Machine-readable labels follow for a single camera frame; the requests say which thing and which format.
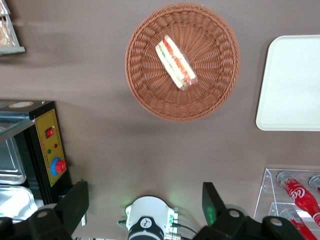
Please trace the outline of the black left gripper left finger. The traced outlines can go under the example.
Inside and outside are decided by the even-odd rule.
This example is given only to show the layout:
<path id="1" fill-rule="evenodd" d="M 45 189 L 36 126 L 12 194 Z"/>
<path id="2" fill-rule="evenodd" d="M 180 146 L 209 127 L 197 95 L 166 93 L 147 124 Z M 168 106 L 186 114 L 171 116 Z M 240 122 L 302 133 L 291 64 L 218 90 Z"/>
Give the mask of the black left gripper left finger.
<path id="1" fill-rule="evenodd" d="M 79 181 L 54 207 L 44 206 L 28 219 L 13 223 L 0 218 L 2 240 L 71 240 L 89 208 L 89 186 Z"/>

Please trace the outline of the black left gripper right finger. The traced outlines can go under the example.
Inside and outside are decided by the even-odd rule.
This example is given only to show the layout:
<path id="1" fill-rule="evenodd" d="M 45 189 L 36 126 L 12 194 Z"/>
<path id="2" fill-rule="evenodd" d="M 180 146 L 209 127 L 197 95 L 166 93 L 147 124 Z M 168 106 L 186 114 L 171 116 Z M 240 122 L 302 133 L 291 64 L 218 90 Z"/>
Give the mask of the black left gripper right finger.
<path id="1" fill-rule="evenodd" d="M 266 216 L 257 222 L 241 210 L 227 208 L 211 182 L 202 184 L 202 211 L 207 225 L 195 240 L 303 240 L 304 236 L 287 219 Z"/>

